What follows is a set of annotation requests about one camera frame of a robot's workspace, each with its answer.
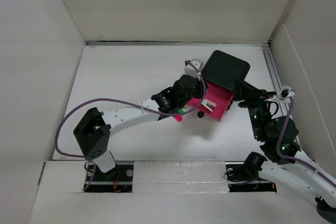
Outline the pink highlighter marker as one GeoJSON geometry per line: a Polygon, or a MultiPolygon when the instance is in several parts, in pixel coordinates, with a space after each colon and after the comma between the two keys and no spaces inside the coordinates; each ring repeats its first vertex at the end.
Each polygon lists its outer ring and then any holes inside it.
{"type": "Polygon", "coordinates": [[[174,117],[178,122],[181,122],[182,121],[182,116],[180,116],[180,115],[177,115],[177,116],[175,116],[174,117]]]}

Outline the black drawer organizer box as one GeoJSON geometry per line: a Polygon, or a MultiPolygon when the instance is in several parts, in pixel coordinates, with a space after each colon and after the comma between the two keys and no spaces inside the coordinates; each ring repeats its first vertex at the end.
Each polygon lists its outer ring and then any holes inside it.
{"type": "Polygon", "coordinates": [[[204,79],[233,91],[235,80],[245,80],[250,64],[220,50],[215,50],[204,65],[204,79]]]}

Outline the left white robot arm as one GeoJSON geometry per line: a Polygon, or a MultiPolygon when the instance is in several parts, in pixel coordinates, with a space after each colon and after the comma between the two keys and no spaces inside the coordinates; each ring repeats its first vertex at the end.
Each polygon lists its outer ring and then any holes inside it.
{"type": "Polygon", "coordinates": [[[110,137],[138,124],[177,116],[190,100],[203,99],[207,91],[203,76],[182,75],[168,87],[140,104],[107,112],[89,109],[75,127],[73,134],[87,161],[93,162],[105,180],[117,175],[118,165],[108,150],[110,137]]]}

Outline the pink drawer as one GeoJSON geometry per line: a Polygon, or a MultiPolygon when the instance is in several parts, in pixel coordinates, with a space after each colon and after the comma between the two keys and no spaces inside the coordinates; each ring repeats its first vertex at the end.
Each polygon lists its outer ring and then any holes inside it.
{"type": "Polygon", "coordinates": [[[209,116],[220,122],[233,102],[233,92],[211,81],[206,80],[207,92],[202,104],[197,108],[197,117],[209,116]]]}

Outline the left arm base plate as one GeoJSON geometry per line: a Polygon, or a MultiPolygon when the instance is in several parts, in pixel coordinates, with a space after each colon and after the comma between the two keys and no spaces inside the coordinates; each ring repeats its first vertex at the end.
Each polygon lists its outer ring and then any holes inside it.
{"type": "Polygon", "coordinates": [[[103,173],[93,163],[86,162],[85,183],[83,191],[86,193],[131,193],[133,185],[134,163],[121,162],[118,167],[103,173]]]}

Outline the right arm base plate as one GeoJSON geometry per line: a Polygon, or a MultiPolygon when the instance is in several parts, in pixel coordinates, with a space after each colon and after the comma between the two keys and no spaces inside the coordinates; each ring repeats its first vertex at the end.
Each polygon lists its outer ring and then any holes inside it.
{"type": "Polygon", "coordinates": [[[223,178],[227,180],[230,193],[277,192],[275,183],[247,174],[243,162],[226,162],[225,167],[223,178]]]}

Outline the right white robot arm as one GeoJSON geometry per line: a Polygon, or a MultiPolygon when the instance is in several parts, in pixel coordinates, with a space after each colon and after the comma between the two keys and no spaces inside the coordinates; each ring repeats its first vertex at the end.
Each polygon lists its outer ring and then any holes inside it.
{"type": "Polygon", "coordinates": [[[253,136],[262,143],[262,152],[251,152],[227,177],[240,184],[265,179],[288,187],[311,203],[320,217],[335,223],[335,178],[296,143],[299,131],[290,117],[294,96],[289,86],[277,94],[243,80],[234,81],[234,101],[248,109],[253,136]]]}

